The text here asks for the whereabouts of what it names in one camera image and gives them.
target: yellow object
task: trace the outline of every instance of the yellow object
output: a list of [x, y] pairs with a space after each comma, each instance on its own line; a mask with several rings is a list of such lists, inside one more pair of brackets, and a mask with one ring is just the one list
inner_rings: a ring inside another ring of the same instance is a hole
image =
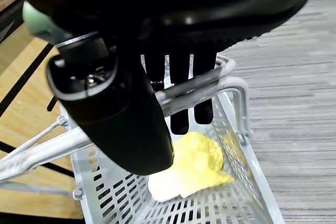
[[155, 200], [166, 201], [178, 195], [185, 198], [199, 190], [234, 181], [221, 171], [223, 154], [215, 141], [190, 132], [173, 146], [173, 165], [149, 176], [148, 188]]

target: plastic basket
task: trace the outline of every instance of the plastic basket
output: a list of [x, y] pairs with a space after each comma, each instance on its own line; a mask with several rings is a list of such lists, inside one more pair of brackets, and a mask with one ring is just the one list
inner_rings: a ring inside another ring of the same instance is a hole
[[[190, 132], [217, 141], [223, 150], [223, 170], [234, 183], [204, 189], [185, 199], [152, 199], [147, 178], [117, 166], [96, 146], [71, 155], [86, 223], [122, 224], [263, 224], [284, 223], [274, 196], [250, 144], [241, 146], [235, 132], [234, 108], [226, 93], [212, 98], [214, 120], [194, 121], [189, 109]], [[182, 136], [172, 134], [172, 140]]]

